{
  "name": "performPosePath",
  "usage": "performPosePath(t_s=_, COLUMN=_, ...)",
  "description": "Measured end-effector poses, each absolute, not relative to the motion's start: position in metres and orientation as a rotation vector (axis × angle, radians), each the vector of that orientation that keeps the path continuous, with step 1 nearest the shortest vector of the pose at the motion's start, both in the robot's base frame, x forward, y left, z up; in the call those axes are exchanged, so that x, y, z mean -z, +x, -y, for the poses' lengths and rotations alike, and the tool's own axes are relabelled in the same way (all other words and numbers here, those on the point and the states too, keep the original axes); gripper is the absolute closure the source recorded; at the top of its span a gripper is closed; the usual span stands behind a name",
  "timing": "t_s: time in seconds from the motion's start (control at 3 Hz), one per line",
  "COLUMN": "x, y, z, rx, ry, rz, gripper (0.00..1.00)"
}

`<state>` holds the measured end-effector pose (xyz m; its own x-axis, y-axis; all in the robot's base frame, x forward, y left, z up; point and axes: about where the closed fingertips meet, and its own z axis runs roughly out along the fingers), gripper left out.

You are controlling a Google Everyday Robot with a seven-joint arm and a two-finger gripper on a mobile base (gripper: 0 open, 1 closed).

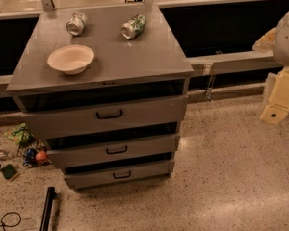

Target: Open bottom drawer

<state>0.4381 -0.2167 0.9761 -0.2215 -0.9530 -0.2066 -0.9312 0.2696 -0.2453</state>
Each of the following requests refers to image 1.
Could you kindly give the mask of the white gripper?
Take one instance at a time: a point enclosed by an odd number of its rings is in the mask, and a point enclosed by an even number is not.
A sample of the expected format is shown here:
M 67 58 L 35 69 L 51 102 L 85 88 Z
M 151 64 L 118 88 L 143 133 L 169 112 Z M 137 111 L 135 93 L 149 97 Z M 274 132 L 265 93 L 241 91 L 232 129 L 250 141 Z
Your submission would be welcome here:
M 268 74 L 264 104 L 260 120 L 267 124 L 277 125 L 289 114 L 289 66 L 285 66 L 278 74 Z

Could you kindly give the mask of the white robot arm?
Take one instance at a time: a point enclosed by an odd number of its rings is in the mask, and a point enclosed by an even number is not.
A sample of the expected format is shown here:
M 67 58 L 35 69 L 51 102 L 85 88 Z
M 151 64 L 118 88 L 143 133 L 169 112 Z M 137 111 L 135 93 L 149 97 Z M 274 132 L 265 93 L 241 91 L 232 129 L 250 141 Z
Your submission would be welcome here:
M 252 49 L 257 52 L 270 52 L 283 69 L 277 75 L 267 78 L 269 97 L 260 119 L 268 124 L 279 124 L 289 114 L 289 11 L 255 42 Z

